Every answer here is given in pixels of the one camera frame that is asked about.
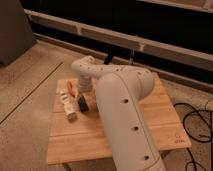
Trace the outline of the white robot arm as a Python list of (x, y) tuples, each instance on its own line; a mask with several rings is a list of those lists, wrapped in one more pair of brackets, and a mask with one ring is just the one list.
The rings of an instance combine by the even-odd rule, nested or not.
[(150, 70), (100, 65), (92, 56), (74, 61), (71, 68), (80, 91), (89, 91), (91, 80), (97, 80), (96, 104), (117, 171), (166, 171), (139, 107), (154, 88)]

